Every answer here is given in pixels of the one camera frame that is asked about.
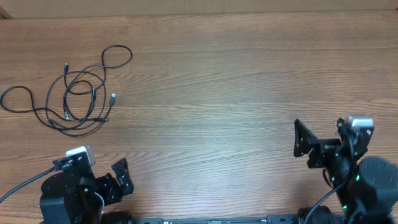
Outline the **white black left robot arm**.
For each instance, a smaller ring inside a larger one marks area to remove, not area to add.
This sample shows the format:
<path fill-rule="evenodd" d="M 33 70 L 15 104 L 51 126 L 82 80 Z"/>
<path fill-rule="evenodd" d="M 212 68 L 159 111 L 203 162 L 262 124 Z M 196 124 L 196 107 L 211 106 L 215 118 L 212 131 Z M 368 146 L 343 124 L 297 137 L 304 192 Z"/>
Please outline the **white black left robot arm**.
<path fill-rule="evenodd" d="M 129 212 L 104 212 L 106 206 L 119 203 L 134 191 L 125 158 L 111 166 L 115 177 L 110 173 L 95 177 L 85 156 L 69 156 L 53 163 L 60 173 L 46 179 L 41 186 L 44 223 L 137 222 Z"/>

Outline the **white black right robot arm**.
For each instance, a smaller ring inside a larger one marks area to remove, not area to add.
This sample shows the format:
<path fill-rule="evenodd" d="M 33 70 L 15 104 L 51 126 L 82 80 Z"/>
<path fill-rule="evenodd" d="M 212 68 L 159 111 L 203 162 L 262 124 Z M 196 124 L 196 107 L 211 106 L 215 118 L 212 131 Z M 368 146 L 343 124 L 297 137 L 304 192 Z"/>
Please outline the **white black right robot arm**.
<path fill-rule="evenodd" d="M 374 132 L 370 116 L 336 121 L 337 138 L 320 139 L 301 120 L 294 121 L 294 156 L 308 156 L 310 169 L 322 169 L 331 190 L 314 206 L 301 208 L 295 223 L 393 223 L 397 166 L 366 157 Z"/>

